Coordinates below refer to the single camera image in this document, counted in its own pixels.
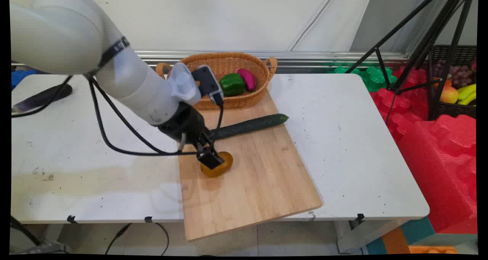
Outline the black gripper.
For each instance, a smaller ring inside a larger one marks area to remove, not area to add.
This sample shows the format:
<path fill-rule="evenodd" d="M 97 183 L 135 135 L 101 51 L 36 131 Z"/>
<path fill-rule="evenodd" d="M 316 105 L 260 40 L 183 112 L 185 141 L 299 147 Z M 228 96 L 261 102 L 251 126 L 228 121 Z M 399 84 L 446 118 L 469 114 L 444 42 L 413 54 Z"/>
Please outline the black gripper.
<path fill-rule="evenodd" d="M 209 169 L 224 163 L 210 141 L 210 130 L 205 126 L 203 116 L 193 106 L 179 102 L 175 114 L 157 128 L 179 143 L 178 152 L 183 151 L 185 144 L 195 146 L 198 161 Z"/>

